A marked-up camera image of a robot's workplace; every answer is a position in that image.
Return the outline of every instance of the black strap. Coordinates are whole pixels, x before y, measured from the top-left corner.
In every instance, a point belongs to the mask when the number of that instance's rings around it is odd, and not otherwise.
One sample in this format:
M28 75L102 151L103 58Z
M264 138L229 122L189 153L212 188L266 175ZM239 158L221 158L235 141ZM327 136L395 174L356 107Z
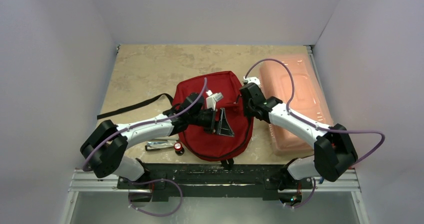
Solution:
M221 165L224 167L225 170L231 170L234 165L234 159L226 159L221 161Z
M114 111L110 111L110 112L106 112L106 113L100 114L100 115L97 116L97 120L100 120L100 119L103 119L103 118L108 118L108 117L111 117L111 116L115 116L115 115L118 115L118 114L126 113L126 112L129 112L129 111L138 109L138 108L145 107L145 106L147 106L147 105L149 105L149 104L157 101L162 95L165 95L166 98L168 98L169 103L171 103L171 105L172 105L172 102L174 101L174 99L172 98L172 96L169 95L169 94L167 94L167 93L162 93L162 94L159 94L159 95L157 95L157 96L155 96L153 98L150 98L148 100L142 101L140 103L137 103L137 104L134 104L134 105L130 105L130 106L126 106L126 107L120 108L118 110L114 110Z

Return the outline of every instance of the red backpack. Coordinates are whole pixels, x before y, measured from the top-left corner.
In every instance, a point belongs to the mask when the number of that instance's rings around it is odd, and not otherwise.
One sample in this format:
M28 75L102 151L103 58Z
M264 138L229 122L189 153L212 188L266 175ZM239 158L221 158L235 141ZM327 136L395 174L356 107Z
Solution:
M240 155L247 148L252 137L253 117L243 114L243 101L239 89L242 87L232 71L221 71L193 77L176 86L172 104L180 104L191 93L199 92L207 78L207 88L213 93L222 93L223 99L216 103L216 109L225 108L226 119L234 132L234 137L207 133L201 126L189 125L178 134L181 142L200 159L215 162L230 169L232 158Z

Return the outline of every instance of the white panel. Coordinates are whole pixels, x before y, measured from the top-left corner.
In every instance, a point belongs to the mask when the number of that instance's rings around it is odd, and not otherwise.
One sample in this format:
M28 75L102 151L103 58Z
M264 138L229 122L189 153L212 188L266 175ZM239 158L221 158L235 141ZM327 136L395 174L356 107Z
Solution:
M339 0L94 0L125 44L315 44Z
M358 165L371 223L422 223L424 0L341 0L314 56L333 119L387 134ZM378 135L351 135L363 155Z
M114 43L91 0L0 0L0 223L56 224Z

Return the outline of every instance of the purple cable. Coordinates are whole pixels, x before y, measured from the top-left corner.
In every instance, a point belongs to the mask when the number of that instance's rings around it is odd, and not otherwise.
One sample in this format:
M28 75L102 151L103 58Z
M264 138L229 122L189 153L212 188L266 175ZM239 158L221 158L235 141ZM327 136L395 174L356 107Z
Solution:
M298 119L299 121L310 125L311 127L315 127L315 124L303 119L302 117L294 114L293 112L290 111L289 105L292 102L293 98L295 97L295 80L293 79L292 73L290 72L289 68L280 60L274 59L274 58L265 58L262 60L257 61L255 64L253 64L251 66L251 68L247 71L246 75L244 76L245 78L248 77L249 73L251 72L251 70L256 67L259 63L264 62L264 61L274 61L277 62L279 64L281 64L285 70L288 73L288 76L290 77L290 81L291 81L291 96L290 99L287 101L287 104L285 106L287 113L289 113L290 115L292 115L293 117L295 117L296 119ZM377 143L377 145L375 145L370 151L368 151L365 155L363 155L361 158L359 158L354 164L358 164L359 162L363 161L365 158L369 157L372 153L374 153L385 141L386 136L379 130L333 130L333 129L328 129L328 128L323 128L323 127L317 127L318 130L321 131L325 131L325 132L329 132L329 133L339 133L339 134L368 134L368 133L372 133L372 134L379 134L381 136L380 141Z
M173 116L170 116L170 117L167 117L167 118L164 118L164 119L143 121L143 122L140 122L140 123L131 125L129 127L125 127L124 129L119 130L119 131L113 133L112 135L108 136L106 139L104 139L102 142L100 142L100 144L98 146L96 146L93 149L93 151L87 156L87 158L85 159L84 163L82 164L82 170L84 170L85 172L86 171L90 171L90 169L87 168L87 165L88 165L90 159L93 157L94 153L96 153L104 144L106 144L109 140L111 140L115 136L117 136L117 135L119 135L119 134L121 134L123 132L126 132L128 130L131 130L133 128L142 126L142 125L164 122L164 121L170 120L172 118L176 118L176 117L184 114L185 112L187 112L190 108L192 108L198 102L198 100L200 99L200 97L203 95L203 93L205 92L205 90L207 88L207 83L208 83L208 80L205 77L204 78L203 88L201 89L200 94L196 97L196 99L193 101L193 103L191 103L189 106L187 106L187 108L185 108L184 110L178 112L177 114L175 114Z
M311 200L312 195L315 193L315 188L317 188L317 182L315 181L315 178L312 177L312 180L313 180L312 192L309 194L306 200L302 201L299 205L293 206L292 207L293 209L300 208L301 206L305 205Z
M157 213L152 213L152 212L148 212L148 211L142 210L142 209L140 209L138 207L135 207L131 203L130 194L128 194L128 203L129 203L129 206L131 208L133 208L134 210L136 210L136 211L139 211L141 213L144 213L144 214L147 214L147 215L150 215L150 216L154 216L154 217L167 217L167 216L170 216L170 215L174 214L176 211L178 211L178 209L180 209L180 207L181 207L181 204L183 203L183 190L181 190L181 187L177 183L175 183L174 181L168 180L168 179L156 179L156 180L150 180L150 181L146 181L146 182L134 182L134 181L130 181L130 183L133 184L133 185L146 185L146 184L157 183L157 182L161 182L161 181L165 181L165 182L169 182L169 183L174 184L176 186L176 188L178 189L178 191L179 191L179 196L180 196L179 203L175 207L174 210L172 210L172 211L170 211L168 213L164 213L164 214L157 214Z

